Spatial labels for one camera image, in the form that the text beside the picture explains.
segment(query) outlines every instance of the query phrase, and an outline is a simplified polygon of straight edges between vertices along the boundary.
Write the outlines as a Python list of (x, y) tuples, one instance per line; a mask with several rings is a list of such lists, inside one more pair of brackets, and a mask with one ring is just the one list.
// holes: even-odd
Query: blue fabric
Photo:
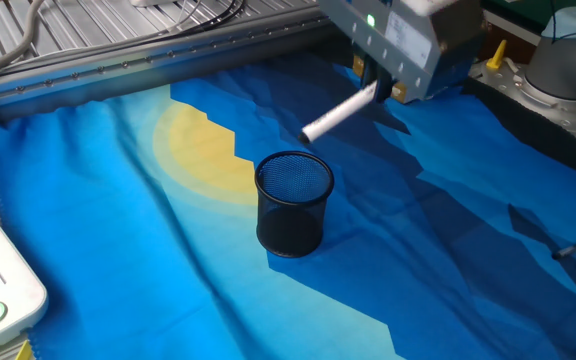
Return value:
[[(301, 54), (0, 125), (4, 229), (50, 296), (36, 356), (576, 359), (576, 255), (550, 259), (576, 241), (576, 172), (458, 89), (303, 148), (356, 81)], [(319, 249), (268, 254), (256, 195), (225, 190), (237, 178), (171, 168), (228, 142), (174, 130), (193, 111), (237, 161), (298, 149), (331, 166)]]

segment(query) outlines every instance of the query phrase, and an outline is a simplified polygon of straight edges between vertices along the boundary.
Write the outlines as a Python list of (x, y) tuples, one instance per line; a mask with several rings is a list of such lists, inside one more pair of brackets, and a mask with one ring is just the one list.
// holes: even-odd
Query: yellow object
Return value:
[(359, 77), (364, 75), (364, 61), (357, 55), (355, 55), (352, 61), (352, 72)]
[(497, 52), (495, 52), (495, 56), (492, 59), (488, 60), (486, 63), (486, 67), (490, 70), (499, 70), (501, 67), (501, 63), (504, 61), (504, 52), (506, 51), (506, 43), (507, 41), (504, 40), (499, 44), (497, 48)]
[(204, 112), (172, 104), (155, 127), (153, 150), (162, 169), (186, 191), (248, 206), (256, 214), (254, 164), (235, 155), (235, 133)]
[(21, 350), (19, 350), (19, 354), (15, 360), (30, 360), (32, 357), (32, 348), (30, 347), (30, 343), (28, 340), (24, 341), (23, 345), (21, 345)]

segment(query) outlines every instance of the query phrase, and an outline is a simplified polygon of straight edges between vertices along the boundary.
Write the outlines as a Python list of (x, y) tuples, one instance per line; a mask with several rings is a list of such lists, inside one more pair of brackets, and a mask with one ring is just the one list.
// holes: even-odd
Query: black mesh cup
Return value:
[(316, 156), (284, 151), (265, 158), (255, 171), (259, 193), (257, 238), (275, 255), (301, 257), (323, 237), (332, 171)]

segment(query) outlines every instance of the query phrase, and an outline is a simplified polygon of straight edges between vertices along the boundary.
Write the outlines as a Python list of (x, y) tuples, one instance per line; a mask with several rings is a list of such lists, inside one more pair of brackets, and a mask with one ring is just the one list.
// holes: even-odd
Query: white cylinder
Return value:
[(368, 105), (374, 99), (376, 90), (377, 81), (359, 90), (355, 95), (301, 129), (299, 140), (306, 144), (315, 141), (328, 130), (346, 120), (350, 115)]

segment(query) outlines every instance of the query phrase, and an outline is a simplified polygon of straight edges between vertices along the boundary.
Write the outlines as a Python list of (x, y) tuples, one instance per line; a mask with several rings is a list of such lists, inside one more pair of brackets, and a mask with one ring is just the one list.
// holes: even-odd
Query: yellow sun pattern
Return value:
[(235, 156), (235, 134), (194, 107), (173, 103), (162, 114), (153, 149), (181, 186), (218, 201), (257, 205), (254, 164)]

